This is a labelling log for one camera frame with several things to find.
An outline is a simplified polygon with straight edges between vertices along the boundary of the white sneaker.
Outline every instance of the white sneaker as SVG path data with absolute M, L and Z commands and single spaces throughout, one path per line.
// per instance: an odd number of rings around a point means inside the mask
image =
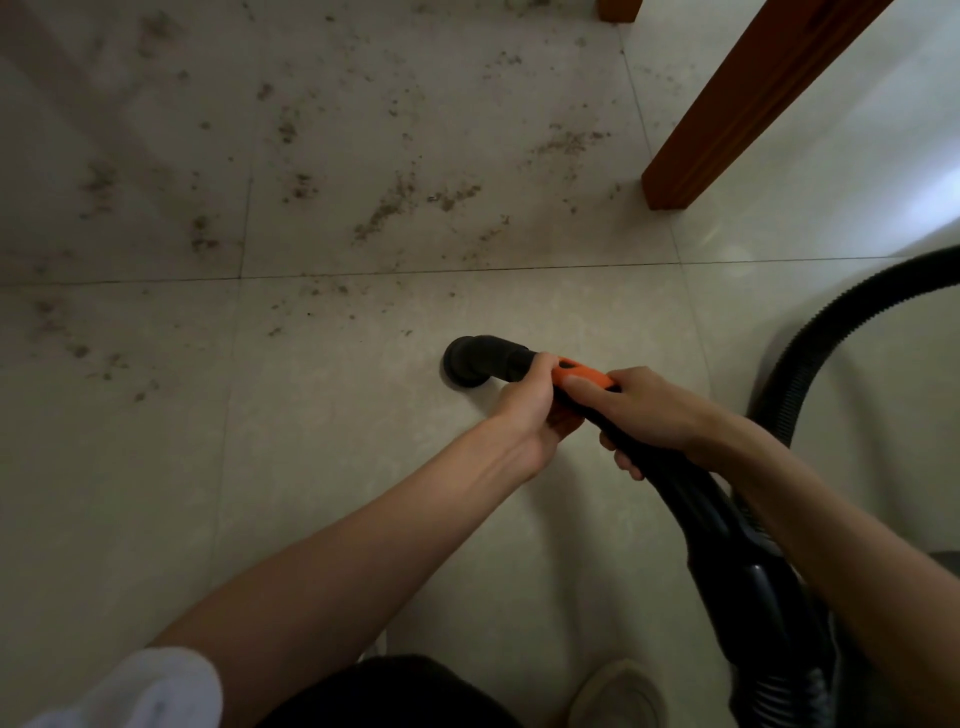
M 573 699 L 569 728 L 666 728 L 666 703 L 634 660 L 597 670 Z

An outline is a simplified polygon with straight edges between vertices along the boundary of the wooden table leg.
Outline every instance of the wooden table leg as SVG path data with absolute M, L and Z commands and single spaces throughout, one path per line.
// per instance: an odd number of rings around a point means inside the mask
M 651 209 L 684 209 L 892 0 L 767 0 L 643 172 Z
M 632 23 L 643 0 L 597 0 L 597 14 L 605 23 Z

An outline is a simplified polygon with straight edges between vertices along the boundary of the orange handle grip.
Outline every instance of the orange handle grip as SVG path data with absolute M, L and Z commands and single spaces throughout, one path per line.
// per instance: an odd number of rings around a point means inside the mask
M 582 376 L 584 379 L 592 381 L 601 389 L 612 389 L 617 386 L 616 382 L 603 372 L 598 372 L 595 369 L 581 364 L 579 361 L 568 359 L 565 356 L 560 357 L 560 363 L 553 368 L 551 376 L 553 377 L 553 385 L 555 387 L 559 387 L 561 382 L 568 376 Z

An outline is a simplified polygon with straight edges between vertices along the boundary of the white sleeve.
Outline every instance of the white sleeve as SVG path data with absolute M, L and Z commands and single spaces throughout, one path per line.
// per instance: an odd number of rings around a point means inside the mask
M 220 679 L 201 654 L 183 647 L 134 652 L 65 710 L 23 728 L 217 728 Z

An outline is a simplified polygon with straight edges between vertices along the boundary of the forearm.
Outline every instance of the forearm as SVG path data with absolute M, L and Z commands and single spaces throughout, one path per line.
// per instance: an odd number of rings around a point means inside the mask
M 960 715 L 960 580 L 738 421 L 722 474 L 872 661 L 930 719 Z
M 252 724 L 354 662 L 521 482 L 508 425 L 487 420 L 381 497 L 208 596 L 156 644 L 217 668 L 226 725 Z

